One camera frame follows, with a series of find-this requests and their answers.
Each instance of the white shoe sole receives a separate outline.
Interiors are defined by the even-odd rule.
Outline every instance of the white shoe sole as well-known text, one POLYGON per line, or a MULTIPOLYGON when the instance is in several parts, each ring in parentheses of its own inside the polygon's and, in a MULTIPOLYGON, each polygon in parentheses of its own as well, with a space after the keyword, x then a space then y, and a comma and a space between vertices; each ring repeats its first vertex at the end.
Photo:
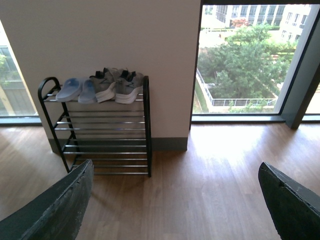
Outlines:
POLYGON ((115 102, 118 104, 132 104, 138 94, 143 93, 143 86, 135 88, 130 94, 115 94, 115 102))
POLYGON ((115 92, 114 92, 115 86, 116 86, 116 83, 113 82, 110 84, 107 90, 96 93, 95 97, 97 99, 97 102, 102 103, 104 101, 112 99, 115 96, 115 92))

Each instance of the wooden floor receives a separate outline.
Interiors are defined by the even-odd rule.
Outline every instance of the wooden floor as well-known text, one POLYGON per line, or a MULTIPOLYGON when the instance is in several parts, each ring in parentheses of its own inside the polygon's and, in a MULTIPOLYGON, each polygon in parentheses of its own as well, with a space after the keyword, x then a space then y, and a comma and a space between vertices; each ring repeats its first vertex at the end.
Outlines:
MULTIPOLYGON (((0 128, 0 220, 64 175, 41 127, 0 128)), ((77 240, 279 240, 258 182, 269 162, 320 195, 320 124, 193 125, 152 177, 95 176, 77 240)))

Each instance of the light blue slipper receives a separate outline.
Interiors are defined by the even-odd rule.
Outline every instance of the light blue slipper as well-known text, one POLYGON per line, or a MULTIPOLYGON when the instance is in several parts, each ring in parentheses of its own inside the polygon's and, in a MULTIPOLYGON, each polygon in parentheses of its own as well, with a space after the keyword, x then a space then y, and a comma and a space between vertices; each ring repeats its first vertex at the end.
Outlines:
POLYGON ((55 96, 57 102, 68 102, 77 97, 83 87, 83 82, 87 78, 70 78, 66 80, 62 89, 55 96))
POLYGON ((93 104, 97 101, 94 84, 90 79, 83 82, 82 92, 78 97, 78 102, 81 104, 93 104))

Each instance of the window frame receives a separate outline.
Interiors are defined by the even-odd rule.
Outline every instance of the window frame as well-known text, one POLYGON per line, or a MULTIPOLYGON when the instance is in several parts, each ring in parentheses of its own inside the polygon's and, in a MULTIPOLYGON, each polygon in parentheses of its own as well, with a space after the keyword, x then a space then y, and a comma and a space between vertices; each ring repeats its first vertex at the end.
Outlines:
MULTIPOLYGON (((266 4, 265 1, 257 0, 230 0, 222 1, 222 0, 202 0, 201 8, 200 8, 200 19, 199 19, 199 31, 198 31, 198 42, 199 42, 199 34, 201 27, 201 16, 202 16, 202 8, 203 5, 263 5, 266 4)), ((315 0, 311 1, 284 1, 284 0, 276 0, 272 3, 268 3, 272 5, 287 5, 287 4, 319 4, 319 2, 315 0)), ((275 15, 278 14, 280 7, 276 10, 275 15)), ((310 51, 312 51, 312 45, 310 42, 317 41, 320 39, 320 10, 317 12, 317 16, 315 18, 314 24, 312 26, 310 35, 306 41, 306 44, 303 48, 301 58, 298 61, 297 67, 294 70, 294 74, 290 83, 290 86, 287 90, 287 93, 284 97, 282 106, 280 108, 279 113, 272 114, 193 114, 193 100, 195 94, 195 81, 196 81, 196 69, 197 69, 197 61, 198 61, 198 50, 199 46, 197 46, 196 52, 196 61, 195 61, 195 71, 194 71, 194 85, 192 92, 192 106, 191 106, 191 115, 190 115, 190 124, 191 123, 241 123, 241 122, 259 122, 259 123, 270 123, 270 122, 285 122, 290 128, 296 129, 299 124, 303 121, 305 112, 309 105, 309 102, 314 95, 315 90, 317 89, 320 82, 320 57, 317 60, 317 63, 314 63, 316 66, 313 67, 311 75, 308 76, 308 83, 303 84, 301 79, 297 79, 297 76, 300 72, 306 71, 301 68, 304 63, 310 60, 310 51)))

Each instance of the metal shoe rack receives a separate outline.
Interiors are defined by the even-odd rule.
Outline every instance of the metal shoe rack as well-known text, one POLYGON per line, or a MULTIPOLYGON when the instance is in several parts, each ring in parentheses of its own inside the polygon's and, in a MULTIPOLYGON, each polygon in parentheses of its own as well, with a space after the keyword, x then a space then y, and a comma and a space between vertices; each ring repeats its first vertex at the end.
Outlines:
POLYGON ((57 102, 60 90, 58 79, 48 77, 38 88, 38 98, 68 173, 86 159, 92 159, 96 175, 151 177, 148 76, 143 79, 143 94, 132 104, 118 104, 114 100, 93 104, 80 104, 76 99, 57 102))

